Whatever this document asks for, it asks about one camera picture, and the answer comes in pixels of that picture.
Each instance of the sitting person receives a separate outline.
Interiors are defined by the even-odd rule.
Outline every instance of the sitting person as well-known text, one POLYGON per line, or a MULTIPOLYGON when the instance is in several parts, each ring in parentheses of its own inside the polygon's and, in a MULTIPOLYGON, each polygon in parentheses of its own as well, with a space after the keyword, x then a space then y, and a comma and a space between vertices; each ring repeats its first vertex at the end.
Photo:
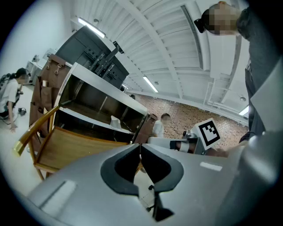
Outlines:
POLYGON ((164 125, 167 125, 170 122, 171 118, 170 115, 164 113, 161 116, 161 120, 157 120, 153 126, 153 136, 155 137, 164 137, 164 125))
POLYGON ((13 119, 13 107, 19 98, 16 98, 17 92, 22 90, 23 79, 27 70, 20 68, 14 74, 6 74, 0 79, 0 118, 7 119, 9 116, 11 131, 15 132, 17 127, 13 119))

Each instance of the white wall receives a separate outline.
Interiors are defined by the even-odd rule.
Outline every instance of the white wall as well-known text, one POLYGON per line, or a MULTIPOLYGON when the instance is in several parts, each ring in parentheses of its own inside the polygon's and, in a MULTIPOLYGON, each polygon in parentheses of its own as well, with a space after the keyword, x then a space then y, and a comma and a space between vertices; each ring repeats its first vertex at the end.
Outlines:
POLYGON ((71 35, 68 0, 38 0, 23 14, 0 53, 0 76, 25 68, 34 55, 42 58, 71 35))

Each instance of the person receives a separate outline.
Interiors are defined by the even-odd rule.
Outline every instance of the person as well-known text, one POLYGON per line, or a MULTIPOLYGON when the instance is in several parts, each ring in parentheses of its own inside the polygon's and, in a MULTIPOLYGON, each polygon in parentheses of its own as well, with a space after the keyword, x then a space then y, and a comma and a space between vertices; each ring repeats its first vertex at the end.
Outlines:
POLYGON ((136 96, 133 94, 131 94, 130 97, 133 98, 134 100, 136 99, 136 96))
POLYGON ((240 11, 220 1, 205 10, 202 17, 194 23, 200 33, 207 30, 215 35, 240 34, 249 41, 250 65, 245 70, 245 83, 249 96, 249 131, 239 142, 240 146, 245 145, 252 136, 260 136, 265 131, 250 99, 272 72, 279 60, 280 52, 273 37, 250 7, 240 11))
POLYGON ((13 107, 16 104, 16 95, 22 90, 23 79, 27 70, 20 68, 16 73, 6 74, 0 79, 0 117, 6 119, 9 116, 11 132, 15 132, 16 125, 13 119, 13 107))
POLYGON ((157 120, 153 126, 153 136, 164 137, 164 126, 167 125, 171 120, 169 114, 164 113, 161 115, 161 120, 157 120))

